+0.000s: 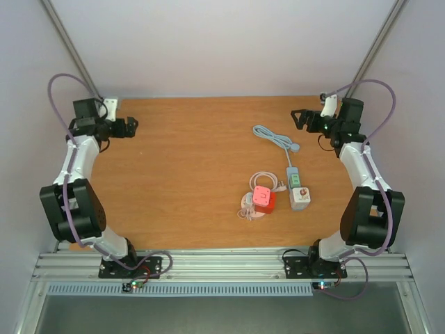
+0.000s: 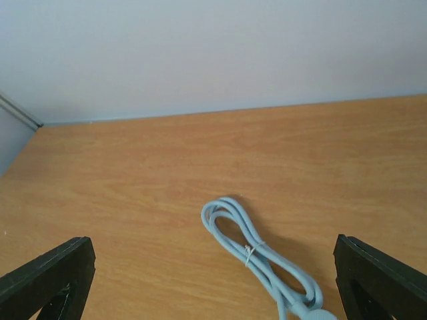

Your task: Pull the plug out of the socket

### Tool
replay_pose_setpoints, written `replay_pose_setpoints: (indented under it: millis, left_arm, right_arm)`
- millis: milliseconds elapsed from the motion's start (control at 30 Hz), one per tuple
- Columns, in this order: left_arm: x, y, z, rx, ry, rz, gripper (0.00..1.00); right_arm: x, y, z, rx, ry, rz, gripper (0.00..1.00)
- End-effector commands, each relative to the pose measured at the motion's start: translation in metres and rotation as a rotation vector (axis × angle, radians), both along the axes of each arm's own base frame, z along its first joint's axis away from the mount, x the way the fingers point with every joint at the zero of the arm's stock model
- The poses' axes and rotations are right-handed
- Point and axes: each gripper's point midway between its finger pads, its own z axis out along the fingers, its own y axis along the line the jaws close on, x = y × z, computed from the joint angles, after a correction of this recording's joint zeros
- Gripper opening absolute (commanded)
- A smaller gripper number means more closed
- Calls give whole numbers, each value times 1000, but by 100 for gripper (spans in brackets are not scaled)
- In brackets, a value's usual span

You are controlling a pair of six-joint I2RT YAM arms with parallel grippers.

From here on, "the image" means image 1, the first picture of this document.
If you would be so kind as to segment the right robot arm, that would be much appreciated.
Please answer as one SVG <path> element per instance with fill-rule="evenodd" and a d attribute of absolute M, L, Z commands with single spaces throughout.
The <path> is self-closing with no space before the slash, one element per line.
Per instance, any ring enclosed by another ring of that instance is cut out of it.
<path fill-rule="evenodd" d="M 405 206 L 405 196 L 384 181 L 367 137 L 359 132 L 364 103 L 353 98 L 338 103 L 334 95 L 322 100 L 321 111 L 295 110 L 291 117 L 297 129 L 329 140 L 354 191 L 339 230 L 309 248 L 306 270 L 314 278 L 340 270 L 354 254 L 376 257 L 386 251 L 394 243 Z"/>

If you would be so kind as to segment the pink square plug adapter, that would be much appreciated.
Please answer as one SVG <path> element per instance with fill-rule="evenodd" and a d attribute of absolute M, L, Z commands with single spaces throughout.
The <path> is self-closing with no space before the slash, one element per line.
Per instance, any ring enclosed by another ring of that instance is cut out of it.
<path fill-rule="evenodd" d="M 252 202 L 256 206 L 267 207 L 270 204 L 271 190 L 265 186 L 255 186 L 252 192 Z"/>

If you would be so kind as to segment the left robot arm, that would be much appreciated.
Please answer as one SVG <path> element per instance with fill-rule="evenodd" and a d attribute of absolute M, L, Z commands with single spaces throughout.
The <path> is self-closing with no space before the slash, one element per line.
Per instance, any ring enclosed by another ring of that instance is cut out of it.
<path fill-rule="evenodd" d="M 124 277 L 136 275 L 140 260 L 133 245 L 107 226 L 105 210 L 90 183 L 97 156 L 113 138 L 133 138 L 133 117 L 118 118 L 119 99 L 88 98 L 73 103 L 75 117 L 67 126 L 67 154 L 54 182 L 40 190 L 40 201 L 58 241 L 90 247 Z"/>

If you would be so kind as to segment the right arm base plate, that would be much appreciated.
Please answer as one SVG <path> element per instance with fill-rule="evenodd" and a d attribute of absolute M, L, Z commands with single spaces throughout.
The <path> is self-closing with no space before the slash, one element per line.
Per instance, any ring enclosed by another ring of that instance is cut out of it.
<path fill-rule="evenodd" d="M 318 248 L 307 251 L 291 248 L 282 253 L 284 273 L 287 279 L 335 279 L 347 278 L 345 269 L 338 262 L 322 260 Z"/>

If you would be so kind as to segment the round pink power socket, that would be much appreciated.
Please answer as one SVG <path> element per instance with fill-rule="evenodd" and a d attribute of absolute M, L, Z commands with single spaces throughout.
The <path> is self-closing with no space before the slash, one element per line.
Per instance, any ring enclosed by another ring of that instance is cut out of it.
<path fill-rule="evenodd" d="M 248 221 L 257 220 L 264 217 L 265 214 L 256 213 L 256 211 L 254 210 L 254 203 L 251 208 L 247 208 L 245 206 L 245 195 L 241 199 L 241 208 L 238 210 L 237 216 L 241 219 L 246 219 Z"/>

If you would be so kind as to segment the orange cube socket adapter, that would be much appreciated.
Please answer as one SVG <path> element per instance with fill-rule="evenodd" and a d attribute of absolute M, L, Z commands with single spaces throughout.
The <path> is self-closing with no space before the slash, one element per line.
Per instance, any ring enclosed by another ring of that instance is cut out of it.
<path fill-rule="evenodd" d="M 256 213 L 271 214 L 276 205 L 276 197 L 276 193 L 271 192 L 268 197 L 268 203 L 266 203 L 265 201 L 261 202 L 260 204 L 255 203 L 254 210 L 256 211 Z"/>

